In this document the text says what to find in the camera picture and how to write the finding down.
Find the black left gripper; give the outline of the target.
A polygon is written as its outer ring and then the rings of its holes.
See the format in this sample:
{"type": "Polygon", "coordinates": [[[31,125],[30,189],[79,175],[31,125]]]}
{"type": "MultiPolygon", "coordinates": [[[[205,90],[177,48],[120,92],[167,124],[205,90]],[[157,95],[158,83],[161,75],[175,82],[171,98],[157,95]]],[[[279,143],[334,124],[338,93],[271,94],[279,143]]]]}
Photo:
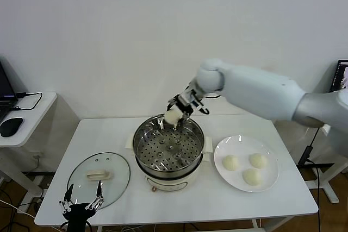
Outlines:
{"type": "Polygon", "coordinates": [[[73,204],[71,200],[73,184],[67,189],[63,200],[59,201],[59,205],[63,210],[63,217],[69,223],[86,223],[86,221],[94,215],[94,210],[98,210],[104,203],[102,181],[98,182],[95,199],[90,203],[73,204]]]}

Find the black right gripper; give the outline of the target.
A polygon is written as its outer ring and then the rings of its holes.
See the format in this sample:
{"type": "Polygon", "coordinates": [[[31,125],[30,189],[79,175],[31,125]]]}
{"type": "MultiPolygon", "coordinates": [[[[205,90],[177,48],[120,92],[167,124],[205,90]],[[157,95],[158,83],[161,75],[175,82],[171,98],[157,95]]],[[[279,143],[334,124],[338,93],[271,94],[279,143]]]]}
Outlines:
{"type": "Polygon", "coordinates": [[[176,95],[168,101],[166,111],[169,111],[174,105],[179,109],[177,111],[178,120],[176,123],[176,129],[181,129],[189,123],[190,116],[192,112],[194,112],[194,108],[192,107],[192,96],[176,95]]]}

